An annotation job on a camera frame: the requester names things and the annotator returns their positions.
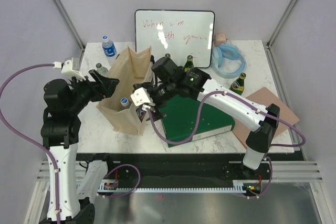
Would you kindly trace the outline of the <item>clear glass bottle green cap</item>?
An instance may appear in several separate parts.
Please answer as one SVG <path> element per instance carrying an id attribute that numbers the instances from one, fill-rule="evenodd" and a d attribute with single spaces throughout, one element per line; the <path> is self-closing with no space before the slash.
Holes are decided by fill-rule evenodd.
<path id="1" fill-rule="evenodd" d="M 102 76 L 107 76 L 109 72 L 109 70 L 106 67 L 104 67 L 101 63 L 96 64 L 96 69 L 97 69 L 97 72 Z"/>

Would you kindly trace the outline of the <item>blue-label water bottle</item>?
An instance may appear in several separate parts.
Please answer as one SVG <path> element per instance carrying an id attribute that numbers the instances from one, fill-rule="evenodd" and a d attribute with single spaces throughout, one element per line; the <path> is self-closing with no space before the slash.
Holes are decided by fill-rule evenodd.
<path id="1" fill-rule="evenodd" d="M 115 48 L 113 41 L 110 40 L 110 38 L 107 35 L 102 37 L 102 49 L 107 57 L 111 58 L 116 56 L 117 54 L 117 50 Z"/>
<path id="2" fill-rule="evenodd" d="M 132 102 L 128 98 L 124 97 L 120 100 L 120 110 L 126 110 L 131 106 Z"/>

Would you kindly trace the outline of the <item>beige canvas tote bag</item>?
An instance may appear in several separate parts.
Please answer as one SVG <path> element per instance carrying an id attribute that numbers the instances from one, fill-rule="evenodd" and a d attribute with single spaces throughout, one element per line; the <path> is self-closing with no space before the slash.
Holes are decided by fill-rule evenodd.
<path id="1" fill-rule="evenodd" d="M 142 135 L 144 132 L 148 114 L 145 113 L 139 117 L 134 103 L 131 103 L 128 109 L 121 109 L 121 99 L 131 100 L 130 95 L 134 84 L 153 82 L 151 56 L 150 47 L 141 52 L 135 52 L 127 47 L 120 53 L 109 70 L 108 77 L 119 79 L 119 84 L 112 97 L 100 101 L 97 108 L 112 124 L 116 132 L 133 135 Z"/>

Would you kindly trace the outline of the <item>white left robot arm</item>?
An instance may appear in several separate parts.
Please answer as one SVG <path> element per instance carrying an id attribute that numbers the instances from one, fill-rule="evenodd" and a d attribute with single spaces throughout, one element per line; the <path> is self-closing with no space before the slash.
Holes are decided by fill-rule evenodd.
<path id="1" fill-rule="evenodd" d="M 50 200 L 44 223 L 78 223 L 83 210 L 92 208 L 90 201 L 78 199 L 76 190 L 76 156 L 81 121 L 79 113 L 89 102 L 111 97 L 119 79 L 90 70 L 88 77 L 69 82 L 55 79 L 44 86 L 47 107 L 43 114 L 41 136 L 47 151 L 50 174 Z"/>

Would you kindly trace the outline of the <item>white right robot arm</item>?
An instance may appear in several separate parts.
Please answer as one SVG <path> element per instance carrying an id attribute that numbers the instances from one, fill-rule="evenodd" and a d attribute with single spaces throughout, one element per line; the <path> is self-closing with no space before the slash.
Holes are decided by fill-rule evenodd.
<path id="1" fill-rule="evenodd" d="M 162 57 L 152 66 L 161 85 L 148 89 L 153 107 L 148 109 L 151 123 L 163 116 L 159 109 L 179 95 L 211 105 L 232 116 L 249 128 L 247 150 L 240 166 L 241 174 L 248 179 L 259 173 L 259 165 L 270 149 L 279 124 L 280 108 L 254 104 L 233 91 L 221 86 L 209 74 L 198 68 L 185 72 L 171 58 Z"/>

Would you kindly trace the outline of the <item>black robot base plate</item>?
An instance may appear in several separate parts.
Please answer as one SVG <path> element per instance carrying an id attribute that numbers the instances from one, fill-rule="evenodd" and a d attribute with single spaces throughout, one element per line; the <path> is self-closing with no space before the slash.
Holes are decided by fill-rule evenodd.
<path id="1" fill-rule="evenodd" d="M 263 162 L 257 170 L 243 166 L 242 154 L 78 154 L 78 161 L 107 162 L 108 179 L 121 187 L 229 187 L 234 180 L 259 183 L 270 178 Z"/>

